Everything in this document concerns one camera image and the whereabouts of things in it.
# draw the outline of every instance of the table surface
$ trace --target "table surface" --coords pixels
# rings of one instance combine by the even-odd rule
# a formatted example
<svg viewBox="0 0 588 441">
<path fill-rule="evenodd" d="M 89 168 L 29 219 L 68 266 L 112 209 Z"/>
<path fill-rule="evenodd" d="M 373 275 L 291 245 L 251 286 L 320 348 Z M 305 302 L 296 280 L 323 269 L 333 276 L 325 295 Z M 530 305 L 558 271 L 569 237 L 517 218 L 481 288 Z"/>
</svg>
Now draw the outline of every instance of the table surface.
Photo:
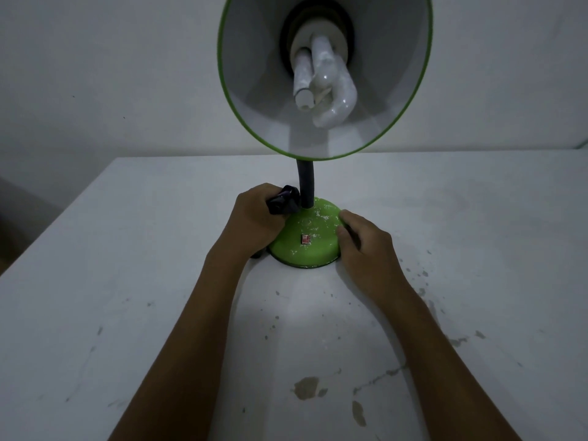
<svg viewBox="0 0 588 441">
<path fill-rule="evenodd" d="M 317 196 L 393 234 L 409 281 L 525 440 L 588 437 L 587 166 L 571 150 L 315 164 Z M 282 156 L 115 160 L 0 277 L 0 439 L 106 439 L 235 196 L 296 177 Z M 338 262 L 251 261 L 210 438 L 426 438 L 410 372 L 394 374 L 403 362 Z M 299 400 L 307 377 L 326 395 Z"/>
</svg>

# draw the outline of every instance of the right hand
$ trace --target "right hand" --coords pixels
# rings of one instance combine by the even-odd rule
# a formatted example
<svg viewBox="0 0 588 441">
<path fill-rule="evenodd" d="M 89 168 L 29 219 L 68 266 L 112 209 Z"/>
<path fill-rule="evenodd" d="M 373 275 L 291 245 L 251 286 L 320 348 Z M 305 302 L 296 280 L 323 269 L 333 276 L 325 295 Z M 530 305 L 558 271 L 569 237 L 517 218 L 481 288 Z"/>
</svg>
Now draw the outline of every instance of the right hand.
<svg viewBox="0 0 588 441">
<path fill-rule="evenodd" d="M 357 249 L 347 229 L 337 228 L 343 266 L 357 287 L 379 307 L 389 303 L 399 290 L 411 290 L 390 234 L 348 210 L 342 210 L 339 217 L 361 241 Z"/>
</svg>

